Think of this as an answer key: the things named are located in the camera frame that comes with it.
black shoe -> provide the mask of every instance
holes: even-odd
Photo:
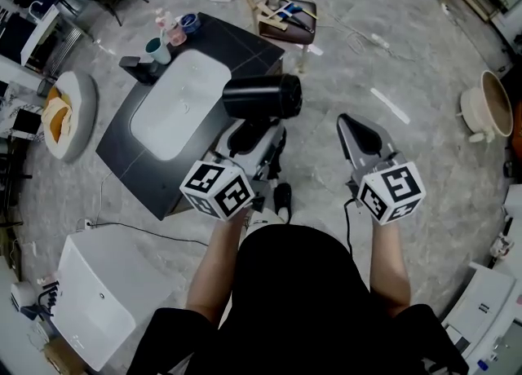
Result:
[[[286,207],[288,210],[288,221],[290,223],[292,219],[292,187],[289,183],[280,183],[274,190],[274,205],[276,207],[276,214],[279,214],[279,210]]]

forearm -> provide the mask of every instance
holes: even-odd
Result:
[[[397,222],[384,226],[374,222],[369,285],[389,315],[395,316],[409,307],[411,288]]]
[[[215,224],[209,247],[188,290],[185,308],[199,312],[216,326],[232,291],[244,217],[241,211],[232,221]]]

gray floor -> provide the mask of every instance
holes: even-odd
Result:
[[[335,119],[358,113],[388,129],[405,155],[415,161],[427,188],[419,211],[401,221],[402,240],[415,302],[436,312],[447,305],[462,282],[470,260],[484,260],[490,241],[502,226],[501,204],[507,182],[502,177],[505,141],[469,144],[470,131],[455,117],[461,92],[478,84],[482,71],[509,64],[500,41],[470,11],[448,18],[437,0],[313,0],[319,8],[316,45],[301,76],[301,115],[287,121],[288,144],[282,158],[283,178],[294,189],[295,222],[307,223],[344,240],[343,202],[350,169],[343,159]],[[119,8],[123,27],[94,9],[91,32],[99,45],[82,42],[66,68],[83,69],[96,80],[99,113],[86,151],[71,165],[57,161],[43,143],[32,144],[27,170],[34,178],[21,193],[24,243],[36,240],[37,256],[24,245],[25,271],[34,280],[53,272],[65,237],[81,218],[94,218],[100,208],[100,183],[108,168],[95,148],[133,79],[117,66],[124,55],[142,55],[147,40],[157,34],[157,7],[181,15],[204,11],[251,29],[245,0],[126,0]],[[466,32],[459,27],[466,25]],[[352,33],[353,29],[383,37],[386,52]],[[299,56],[294,45],[282,45],[285,70]],[[411,118],[400,121],[369,90],[387,95]],[[355,260],[365,280],[369,276],[369,215],[351,212]],[[113,176],[104,183],[100,221],[121,221],[162,234],[208,240],[212,222],[193,212],[157,221]],[[199,245],[132,236],[143,253],[173,281],[169,305],[182,306],[204,249]],[[311,304],[320,301],[313,299]],[[139,328],[104,369],[124,373],[140,339]]]

black sleeve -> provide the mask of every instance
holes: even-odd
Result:
[[[127,375],[167,373],[214,333],[214,326],[195,311],[160,308],[139,342]]]
[[[408,361],[428,359],[437,368],[447,368],[449,373],[467,374],[466,361],[429,306],[408,307],[393,319],[392,324],[401,344],[406,345],[404,352],[409,356]]]

brown chair seat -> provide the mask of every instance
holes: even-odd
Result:
[[[309,1],[300,1],[300,0],[290,0],[295,5],[304,8],[305,10],[310,11],[312,14],[317,14],[317,5],[314,2]],[[279,0],[279,7],[283,7],[287,1]],[[301,45],[310,45],[313,42],[316,34],[316,23],[317,20],[305,13],[304,11],[300,11],[298,13],[293,14],[296,19],[301,20],[307,27],[312,29],[314,33],[310,33],[307,30],[299,27],[296,24],[292,24],[287,20],[283,20],[283,23],[288,24],[288,28],[286,30],[280,30],[277,27],[273,27],[269,24],[259,23],[259,35],[264,36],[266,38],[272,38],[276,40],[282,40],[284,42],[290,43],[298,43]]]

